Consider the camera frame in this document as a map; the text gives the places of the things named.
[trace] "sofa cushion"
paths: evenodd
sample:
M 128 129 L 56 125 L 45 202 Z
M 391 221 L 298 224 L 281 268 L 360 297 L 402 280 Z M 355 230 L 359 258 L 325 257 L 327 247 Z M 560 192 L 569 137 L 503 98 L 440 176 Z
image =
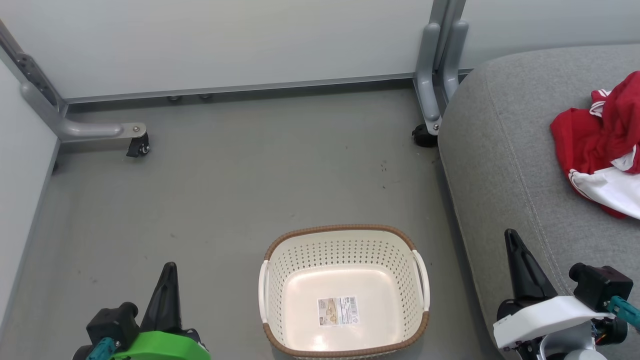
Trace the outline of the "sofa cushion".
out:
M 573 47 L 522 53 L 485 63 L 465 78 L 439 136 L 467 256 L 487 328 L 513 296 L 503 232 L 516 229 L 562 295 L 578 262 L 611 265 L 640 282 L 640 220 L 619 220 L 573 192 L 558 165 L 549 124 L 590 93 L 612 89 L 640 69 L 640 45 Z M 640 306 L 640 286 L 630 301 Z M 610 360 L 640 352 L 630 329 Z

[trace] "white wall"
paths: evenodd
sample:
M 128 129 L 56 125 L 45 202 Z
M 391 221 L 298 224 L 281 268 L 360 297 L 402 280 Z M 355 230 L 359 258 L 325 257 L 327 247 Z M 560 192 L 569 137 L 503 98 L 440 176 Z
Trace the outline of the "white wall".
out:
M 433 0 L 2 0 L 64 98 L 410 74 Z
M 638 0 L 467 0 L 461 69 L 551 47 L 640 42 Z
M 19 89 L 0 61 L 0 324 L 58 143 Z

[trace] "basket label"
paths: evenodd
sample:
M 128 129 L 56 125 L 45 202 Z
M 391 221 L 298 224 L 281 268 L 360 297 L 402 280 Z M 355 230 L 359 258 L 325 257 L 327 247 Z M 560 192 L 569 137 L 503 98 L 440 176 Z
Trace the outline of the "basket label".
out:
M 320 326 L 351 325 L 360 322 L 355 296 L 318 299 Z

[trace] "red and white clothing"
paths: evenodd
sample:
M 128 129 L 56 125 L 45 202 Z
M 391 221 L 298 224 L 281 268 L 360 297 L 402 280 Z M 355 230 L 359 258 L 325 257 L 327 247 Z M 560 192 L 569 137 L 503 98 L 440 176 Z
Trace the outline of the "red and white clothing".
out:
M 560 166 L 606 212 L 640 218 L 640 71 L 591 98 L 590 109 L 569 109 L 551 123 Z

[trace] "white plastic basket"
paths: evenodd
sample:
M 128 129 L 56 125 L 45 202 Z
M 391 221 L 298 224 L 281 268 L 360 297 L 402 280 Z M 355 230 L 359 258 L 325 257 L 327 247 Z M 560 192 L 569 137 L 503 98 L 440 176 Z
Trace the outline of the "white plastic basket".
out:
M 383 225 L 287 233 L 260 269 L 269 341 L 300 358 L 357 359 L 414 343 L 429 319 L 429 279 L 415 246 Z

